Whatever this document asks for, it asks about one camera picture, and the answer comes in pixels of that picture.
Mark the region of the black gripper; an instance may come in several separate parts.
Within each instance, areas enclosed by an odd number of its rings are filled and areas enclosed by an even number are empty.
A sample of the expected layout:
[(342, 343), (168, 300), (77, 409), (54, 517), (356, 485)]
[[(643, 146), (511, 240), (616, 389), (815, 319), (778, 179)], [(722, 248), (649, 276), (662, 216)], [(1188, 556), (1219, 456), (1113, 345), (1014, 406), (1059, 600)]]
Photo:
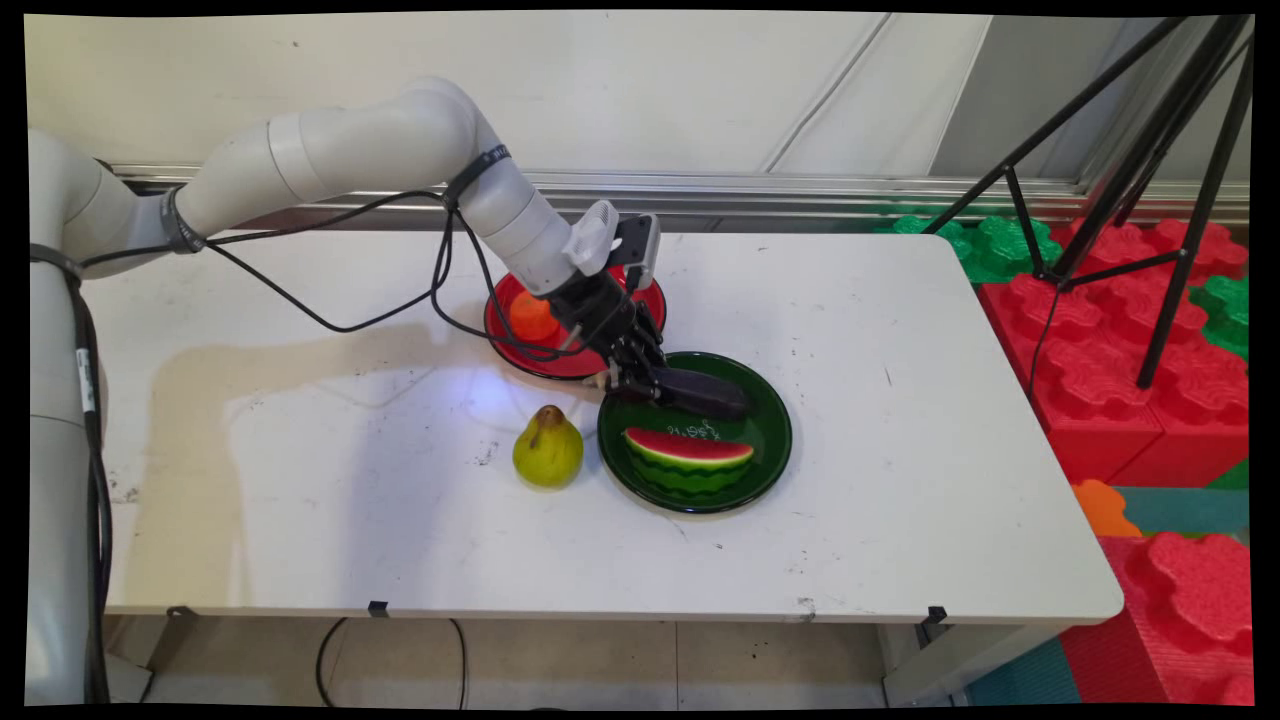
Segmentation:
[(558, 354), (590, 348), (607, 354), (603, 391), (609, 398), (637, 404), (663, 400), (655, 369), (668, 366), (662, 333), (649, 306), (632, 300), (643, 270), (626, 270), (623, 282), (608, 272), (563, 286), (550, 296), (552, 315), (568, 336)]

